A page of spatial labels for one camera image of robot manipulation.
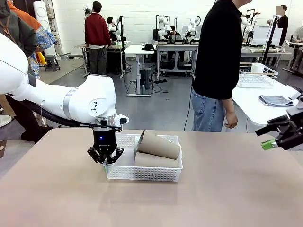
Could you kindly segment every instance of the orange jacket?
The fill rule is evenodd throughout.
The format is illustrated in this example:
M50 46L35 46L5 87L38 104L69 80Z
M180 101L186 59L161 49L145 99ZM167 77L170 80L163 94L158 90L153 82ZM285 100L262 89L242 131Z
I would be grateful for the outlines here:
M35 18L33 18L28 13L19 10L18 8L13 6L13 4L11 2L8 1L8 5L9 5L9 9L11 11L15 12L19 18L24 20L25 23L27 23L29 26L31 26L35 31L37 31L38 28L42 26Z

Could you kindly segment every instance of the blue jeans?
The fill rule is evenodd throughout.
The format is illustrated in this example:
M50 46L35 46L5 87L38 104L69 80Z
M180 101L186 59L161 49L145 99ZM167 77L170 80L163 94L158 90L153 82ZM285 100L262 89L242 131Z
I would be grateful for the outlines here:
M192 131L221 132L225 118L222 100L201 96L194 90L191 98L195 112Z

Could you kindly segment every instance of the basket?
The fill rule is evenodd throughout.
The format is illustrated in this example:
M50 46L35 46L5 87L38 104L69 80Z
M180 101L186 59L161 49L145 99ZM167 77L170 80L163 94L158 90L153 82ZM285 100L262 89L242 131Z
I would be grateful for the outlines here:
M134 166L135 138L140 135L116 134L118 147L124 149L122 156L111 166L103 165L108 179L174 181L179 180L182 165L182 150L177 159L178 168L137 167ZM160 136L170 142L179 144L178 136Z
M261 63L240 63L238 87L272 88L278 72Z

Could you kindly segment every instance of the red jacket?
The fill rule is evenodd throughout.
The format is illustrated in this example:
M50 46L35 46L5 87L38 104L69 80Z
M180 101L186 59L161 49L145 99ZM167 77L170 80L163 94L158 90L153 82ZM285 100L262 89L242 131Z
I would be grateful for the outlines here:
M92 13L85 19L85 43L87 45L111 45L107 24L98 13Z

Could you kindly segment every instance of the paper towel roll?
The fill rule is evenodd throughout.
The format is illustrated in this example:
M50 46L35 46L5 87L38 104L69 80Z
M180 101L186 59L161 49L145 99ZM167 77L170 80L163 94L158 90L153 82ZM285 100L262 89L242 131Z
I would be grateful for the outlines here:
M157 155L176 160L180 154L180 147L149 131L144 130L139 139L137 150L150 155Z
M177 168L178 161L170 158L137 152L134 165L143 167Z

